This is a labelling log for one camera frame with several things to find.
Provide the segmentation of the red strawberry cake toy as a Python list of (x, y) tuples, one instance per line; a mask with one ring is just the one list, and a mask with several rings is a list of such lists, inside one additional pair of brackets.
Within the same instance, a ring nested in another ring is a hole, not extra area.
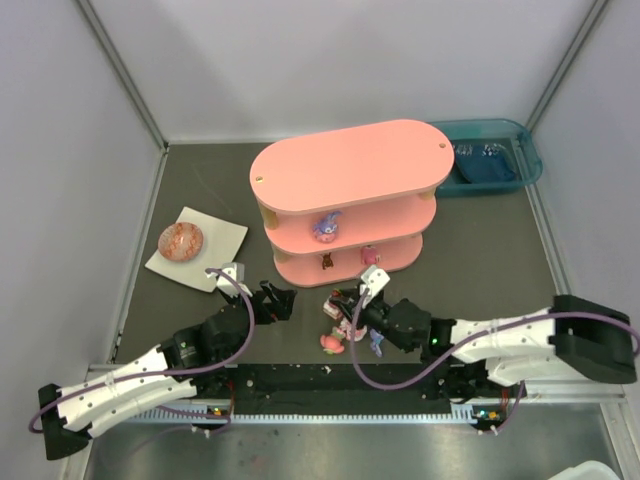
[(354, 305), (353, 299), (349, 296), (331, 295), (323, 304), (323, 312), (335, 321), (351, 321)]

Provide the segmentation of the pink doll green bow toy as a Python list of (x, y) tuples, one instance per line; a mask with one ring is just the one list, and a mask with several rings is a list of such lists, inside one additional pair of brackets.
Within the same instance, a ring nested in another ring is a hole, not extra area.
[(334, 334), (322, 335), (320, 337), (320, 345), (323, 351), (329, 355), (341, 354), (345, 350), (343, 338)]

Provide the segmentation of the purple bunny head toy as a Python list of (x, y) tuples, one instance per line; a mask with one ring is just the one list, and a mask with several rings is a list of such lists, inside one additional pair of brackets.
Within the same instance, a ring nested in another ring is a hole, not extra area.
[(321, 243), (332, 243), (337, 237), (337, 218), (341, 214), (341, 211), (334, 211), (318, 220), (312, 228), (314, 238)]

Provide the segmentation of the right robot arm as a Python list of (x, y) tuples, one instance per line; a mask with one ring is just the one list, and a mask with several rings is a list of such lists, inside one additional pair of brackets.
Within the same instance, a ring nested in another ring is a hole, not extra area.
[(418, 350), (425, 368), (416, 381), (446, 379), (460, 366), (505, 387), (568, 372), (604, 384), (637, 380), (639, 334), (628, 315), (574, 295), (556, 295), (530, 314), (484, 321), (438, 318), (408, 299), (390, 305), (382, 293), (366, 301), (360, 295), (342, 290), (327, 303), (357, 329), (375, 331), (406, 353)]

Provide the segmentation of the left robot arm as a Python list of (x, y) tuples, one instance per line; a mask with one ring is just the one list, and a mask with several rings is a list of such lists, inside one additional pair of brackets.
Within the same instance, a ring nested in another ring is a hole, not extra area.
[(173, 400), (195, 397), (248, 348), (255, 329), (287, 321), (296, 293), (263, 281), (249, 289), (231, 270), (207, 276), (226, 306), (202, 323), (174, 333), (132, 362), (71, 387), (38, 391), (40, 409), (29, 423), (44, 439), (47, 460), (70, 457), (113, 426)]

